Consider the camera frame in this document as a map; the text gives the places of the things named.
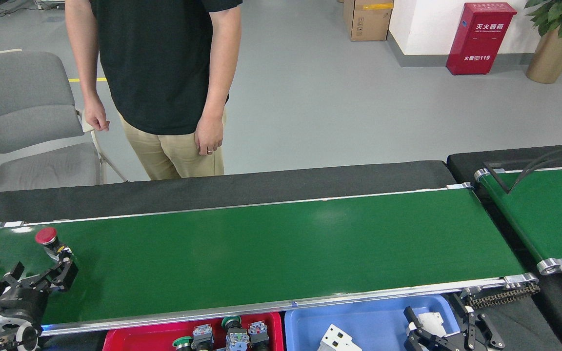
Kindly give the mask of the person's right hand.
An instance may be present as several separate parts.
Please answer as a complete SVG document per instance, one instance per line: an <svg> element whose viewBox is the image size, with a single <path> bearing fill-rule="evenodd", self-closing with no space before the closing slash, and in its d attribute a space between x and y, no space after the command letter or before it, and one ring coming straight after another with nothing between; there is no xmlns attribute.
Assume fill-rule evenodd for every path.
<svg viewBox="0 0 562 351"><path fill-rule="evenodd" d="M98 94L84 96L84 120L95 131L109 131L110 121Z"/></svg>

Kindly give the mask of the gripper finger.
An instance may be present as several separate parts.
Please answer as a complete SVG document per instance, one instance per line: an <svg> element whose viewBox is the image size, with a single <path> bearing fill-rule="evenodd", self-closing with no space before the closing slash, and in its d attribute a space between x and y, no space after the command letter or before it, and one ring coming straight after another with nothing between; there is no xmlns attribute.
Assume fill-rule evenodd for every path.
<svg viewBox="0 0 562 351"><path fill-rule="evenodd" d="M502 351L506 342L497 327L485 313L478 314L464 304L455 293L450 294L450 305L459 321L460 333L466 351Z"/></svg>
<svg viewBox="0 0 562 351"><path fill-rule="evenodd" d="M426 312L417 315L412 307L404 309L407 319L407 338L404 341L406 351L459 351L457 333L447 334L443 327L443 318L438 312Z"/></svg>

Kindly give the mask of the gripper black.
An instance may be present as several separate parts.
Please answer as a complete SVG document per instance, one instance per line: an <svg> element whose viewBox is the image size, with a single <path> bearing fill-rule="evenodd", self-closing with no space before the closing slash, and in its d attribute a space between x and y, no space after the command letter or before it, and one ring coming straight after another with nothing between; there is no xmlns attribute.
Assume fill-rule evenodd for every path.
<svg viewBox="0 0 562 351"><path fill-rule="evenodd" d="M4 274L0 279L0 317L20 318L41 325L49 293L68 291L79 271L70 247L61 247L56 254L56 264L40 274L20 280L24 271L22 262Z"/></svg>

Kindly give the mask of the person's left hand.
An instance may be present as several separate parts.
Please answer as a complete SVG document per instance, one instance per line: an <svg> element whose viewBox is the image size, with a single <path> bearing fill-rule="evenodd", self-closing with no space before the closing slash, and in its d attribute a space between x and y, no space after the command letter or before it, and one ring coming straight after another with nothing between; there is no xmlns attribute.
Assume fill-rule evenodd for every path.
<svg viewBox="0 0 562 351"><path fill-rule="evenodd" d="M201 116L194 132L195 144L201 156L212 155L223 142L223 113Z"/></svg>

